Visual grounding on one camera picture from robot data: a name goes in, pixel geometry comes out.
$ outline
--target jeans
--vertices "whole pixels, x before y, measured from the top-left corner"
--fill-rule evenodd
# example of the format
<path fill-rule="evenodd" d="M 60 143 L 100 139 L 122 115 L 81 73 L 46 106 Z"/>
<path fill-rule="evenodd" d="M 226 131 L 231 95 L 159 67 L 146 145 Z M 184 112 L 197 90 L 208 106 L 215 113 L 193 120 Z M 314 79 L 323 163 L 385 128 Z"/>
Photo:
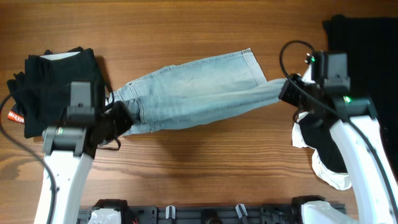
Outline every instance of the jeans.
<path fill-rule="evenodd" d="M 285 79 L 268 82 L 250 49 L 171 65 L 114 91 L 134 125 L 124 135 L 183 129 L 279 101 Z"/>

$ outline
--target folded black garment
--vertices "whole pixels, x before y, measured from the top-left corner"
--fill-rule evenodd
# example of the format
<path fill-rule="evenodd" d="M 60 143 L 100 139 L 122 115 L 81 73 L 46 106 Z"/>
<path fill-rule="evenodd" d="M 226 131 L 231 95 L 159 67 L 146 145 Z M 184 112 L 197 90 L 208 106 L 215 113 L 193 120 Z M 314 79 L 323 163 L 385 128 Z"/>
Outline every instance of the folded black garment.
<path fill-rule="evenodd" d="M 7 85 L 25 118 L 25 138 L 40 136 L 54 121 L 61 119 L 62 111 L 70 104 L 70 83 L 86 80 L 94 84 L 96 108 L 104 108 L 104 81 L 92 49 L 81 47 L 71 50 L 76 55 L 49 60 L 30 55 L 25 60 L 25 73 L 18 73 Z"/>
<path fill-rule="evenodd" d="M 347 53 L 353 94 L 367 94 L 373 99 L 384 150 L 397 175 L 398 99 L 395 90 L 398 83 L 398 18 L 347 18 L 337 15 L 323 22 L 323 27 L 328 35 L 329 50 Z M 324 133 L 327 135 L 317 145 L 321 161 L 328 169 L 344 170 L 339 150 L 328 130 Z M 312 131 L 302 134 L 305 142 L 313 139 Z"/>

